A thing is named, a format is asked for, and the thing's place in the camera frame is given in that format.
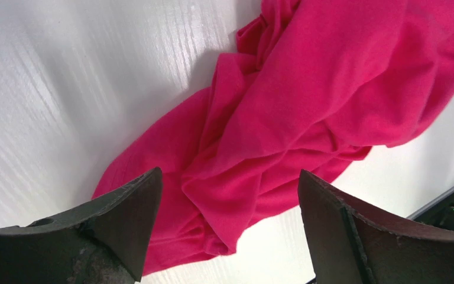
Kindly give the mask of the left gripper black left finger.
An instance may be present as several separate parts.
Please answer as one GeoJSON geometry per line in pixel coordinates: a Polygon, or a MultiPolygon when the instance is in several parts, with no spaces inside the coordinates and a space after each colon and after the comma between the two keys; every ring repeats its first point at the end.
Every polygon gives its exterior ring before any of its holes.
{"type": "Polygon", "coordinates": [[[138,283],[162,193],[154,168],[26,227],[0,228],[0,283],[138,283]]]}

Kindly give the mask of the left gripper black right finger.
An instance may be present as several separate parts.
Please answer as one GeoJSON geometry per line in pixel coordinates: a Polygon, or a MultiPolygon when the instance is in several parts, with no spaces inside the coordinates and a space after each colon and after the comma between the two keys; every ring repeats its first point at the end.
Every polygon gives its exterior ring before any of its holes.
{"type": "Polygon", "coordinates": [[[454,283],[454,187],[407,218],[302,170],[314,283],[454,283]]]}

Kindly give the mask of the pink t-shirt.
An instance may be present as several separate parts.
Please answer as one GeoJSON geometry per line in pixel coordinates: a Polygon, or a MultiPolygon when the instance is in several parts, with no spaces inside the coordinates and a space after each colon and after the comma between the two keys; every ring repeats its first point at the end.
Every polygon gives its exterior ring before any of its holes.
{"type": "Polygon", "coordinates": [[[162,170],[145,275],[234,254],[248,227],[297,206],[302,169],[331,182],[419,136],[454,95],[454,1],[262,1],[236,44],[95,189],[162,170]]]}

